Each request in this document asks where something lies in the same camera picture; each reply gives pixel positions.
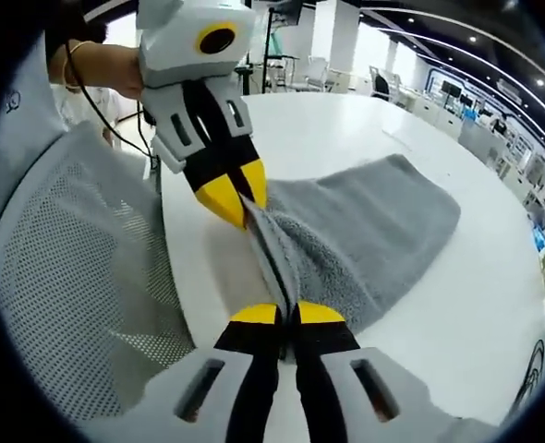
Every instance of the desk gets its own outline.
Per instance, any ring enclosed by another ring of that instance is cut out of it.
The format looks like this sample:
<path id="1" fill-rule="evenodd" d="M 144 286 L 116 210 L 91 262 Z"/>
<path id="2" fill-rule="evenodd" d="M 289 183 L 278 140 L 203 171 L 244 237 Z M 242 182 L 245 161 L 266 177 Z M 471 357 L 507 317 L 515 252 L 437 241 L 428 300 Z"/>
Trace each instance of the desk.
<path id="1" fill-rule="evenodd" d="M 535 204 L 538 207 L 541 207 L 543 210 L 543 214 L 539 214 L 539 216 L 545 216 L 545 199 L 542 198 L 538 192 L 531 188 L 531 190 L 527 193 L 527 196 L 525 197 L 525 200 L 523 202 L 525 207 L 529 212 L 536 212 L 537 210 L 534 210 L 533 205 Z M 545 219 L 543 220 L 537 220 L 541 224 L 541 228 L 545 229 Z"/>
<path id="2" fill-rule="evenodd" d="M 423 380 L 449 414 L 499 424 L 543 328 L 545 288 L 520 202 L 470 152 L 391 103 L 317 93 L 259 95 L 246 103 L 269 178 L 321 177 L 399 152 L 457 200 L 462 213 L 450 243 L 357 339 Z M 188 327 L 198 346 L 212 346 L 232 313 L 272 298 L 244 233 L 197 203 L 182 174 L 163 168 L 162 192 Z M 307 442 L 295 367 L 279 367 L 265 440 Z"/>
<path id="3" fill-rule="evenodd" d="M 334 94 L 347 94 L 348 87 L 350 86 L 351 82 L 351 73 L 330 68 L 328 70 L 328 80 L 326 80 L 326 85 L 328 85 L 329 81 L 333 81 L 333 84 L 330 88 L 327 88 L 328 92 L 332 92 Z"/>
<path id="4" fill-rule="evenodd" d="M 496 136 L 487 127 L 472 120 L 465 120 L 459 135 L 459 143 L 472 152 L 481 162 L 496 161 L 507 151 L 506 140 Z"/>
<path id="5" fill-rule="evenodd" d="M 440 106 L 429 97 L 420 95 L 414 102 L 410 112 L 430 125 L 435 126 L 439 115 Z"/>

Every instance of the computer monitor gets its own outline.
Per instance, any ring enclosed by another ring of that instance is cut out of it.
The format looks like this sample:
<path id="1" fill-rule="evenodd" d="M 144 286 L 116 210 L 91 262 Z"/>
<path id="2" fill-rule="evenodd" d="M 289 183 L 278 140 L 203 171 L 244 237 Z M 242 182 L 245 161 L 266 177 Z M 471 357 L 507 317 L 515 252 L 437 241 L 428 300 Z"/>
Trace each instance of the computer monitor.
<path id="1" fill-rule="evenodd" d="M 474 105 L 474 101 L 466 95 L 462 95 L 461 97 L 459 97 L 459 101 L 470 108 Z"/>
<path id="2" fill-rule="evenodd" d="M 461 88 L 459 88 L 458 86 L 455 86 L 452 83 L 449 83 L 448 81 L 444 81 L 442 83 L 441 91 L 456 99 L 458 99 L 459 96 L 461 95 Z"/>

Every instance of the gray towel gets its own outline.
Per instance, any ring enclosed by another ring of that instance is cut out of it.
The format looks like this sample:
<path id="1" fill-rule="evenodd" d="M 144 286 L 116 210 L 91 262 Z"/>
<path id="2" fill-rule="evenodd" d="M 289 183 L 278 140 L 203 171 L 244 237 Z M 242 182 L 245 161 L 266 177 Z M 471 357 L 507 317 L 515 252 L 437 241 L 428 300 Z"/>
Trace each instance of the gray towel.
<path id="1" fill-rule="evenodd" d="M 401 155 L 319 180 L 271 181 L 247 202 L 250 242 L 284 316 L 297 300 L 336 309 L 357 333 L 412 288 L 460 209 Z"/>

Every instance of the office chair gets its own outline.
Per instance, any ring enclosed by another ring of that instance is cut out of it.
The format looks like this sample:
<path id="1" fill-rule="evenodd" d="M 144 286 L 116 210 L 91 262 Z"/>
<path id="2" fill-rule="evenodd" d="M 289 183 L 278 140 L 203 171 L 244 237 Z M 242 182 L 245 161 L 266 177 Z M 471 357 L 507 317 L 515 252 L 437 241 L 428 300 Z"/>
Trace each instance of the office chair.
<path id="1" fill-rule="evenodd" d="M 323 57 L 310 57 L 305 73 L 305 82 L 290 83 L 285 87 L 297 92 L 324 92 L 328 78 L 328 60 Z"/>
<path id="2" fill-rule="evenodd" d="M 76 126 L 17 180 L 0 215 L 6 330 L 74 422 L 122 413 L 194 349 L 160 198 L 121 154 L 90 123 Z"/>

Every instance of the person's hand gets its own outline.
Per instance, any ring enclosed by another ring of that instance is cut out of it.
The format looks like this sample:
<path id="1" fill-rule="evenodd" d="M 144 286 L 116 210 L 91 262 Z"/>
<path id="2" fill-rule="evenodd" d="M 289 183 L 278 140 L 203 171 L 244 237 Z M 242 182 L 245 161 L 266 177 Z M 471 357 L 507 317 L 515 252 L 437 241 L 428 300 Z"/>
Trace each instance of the person's hand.
<path id="1" fill-rule="evenodd" d="M 139 72 L 139 49 L 113 44 L 103 45 L 107 87 L 123 97 L 139 100 L 143 80 Z"/>

